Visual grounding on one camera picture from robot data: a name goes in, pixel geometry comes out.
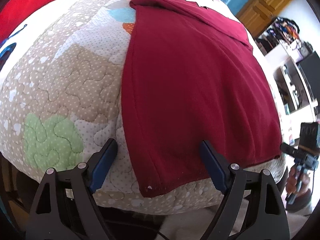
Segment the white polka dot fabric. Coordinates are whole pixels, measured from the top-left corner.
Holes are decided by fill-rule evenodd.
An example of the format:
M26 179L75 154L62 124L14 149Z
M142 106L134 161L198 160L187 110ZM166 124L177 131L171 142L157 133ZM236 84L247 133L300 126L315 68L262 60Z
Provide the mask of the white polka dot fabric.
M0 151L40 182L44 170L26 158L26 116L33 114L42 124L62 116L71 120L74 136L83 142L83 161L108 138L118 143L116 160L94 195L98 205L166 215L219 204L222 195L210 179L154 198L140 194L121 115L121 76L135 22L129 1L79 0L19 60L0 91ZM264 168L279 181L285 160L281 157L248 170Z

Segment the silver screw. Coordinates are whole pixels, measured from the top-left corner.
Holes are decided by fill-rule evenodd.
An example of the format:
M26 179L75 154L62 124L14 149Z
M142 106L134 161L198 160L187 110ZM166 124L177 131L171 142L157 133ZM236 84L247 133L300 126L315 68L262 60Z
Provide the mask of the silver screw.
M263 173L264 173L264 175L267 175L267 176L269 176L271 174L270 171L266 170L266 169L263 170Z
M233 170L239 170L239 165L238 164L236 164L236 163L232 163L231 164L231 169L233 169Z
M52 174L53 172L54 172L54 169L53 169L53 168L47 169L47 174Z
M79 163L79 164L78 164L78 168L79 168L79 169L83 169L83 168L85 168L86 166L87 166L86 163Z

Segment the bedspread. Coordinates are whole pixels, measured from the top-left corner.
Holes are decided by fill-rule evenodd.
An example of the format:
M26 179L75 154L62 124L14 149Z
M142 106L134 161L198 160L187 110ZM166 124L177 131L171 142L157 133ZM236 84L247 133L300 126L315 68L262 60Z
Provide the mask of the bedspread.
M121 111L122 70L135 23L129 1L80 0L36 40L0 91L0 151L40 182L47 168L70 169L115 138L118 155L94 194L98 205L163 215L218 204L222 195L210 179L153 198L140 194ZM270 88L276 99L276 87ZM279 103L277 109L285 137L284 110ZM263 168L279 181L284 157L248 170Z

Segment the wooden wardrobe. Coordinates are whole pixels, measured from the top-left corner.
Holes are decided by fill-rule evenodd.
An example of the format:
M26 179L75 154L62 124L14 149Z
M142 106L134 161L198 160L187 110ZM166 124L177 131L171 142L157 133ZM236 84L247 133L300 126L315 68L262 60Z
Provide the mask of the wooden wardrobe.
M253 38L259 36L292 0L249 0L236 17Z

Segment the maroon garment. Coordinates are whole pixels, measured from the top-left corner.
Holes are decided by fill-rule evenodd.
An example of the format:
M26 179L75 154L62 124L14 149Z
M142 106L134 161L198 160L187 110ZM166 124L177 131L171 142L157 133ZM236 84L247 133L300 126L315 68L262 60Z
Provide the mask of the maroon garment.
M141 194L208 178L202 140L243 168L279 156L275 103L243 25L185 0L131 7L122 115Z

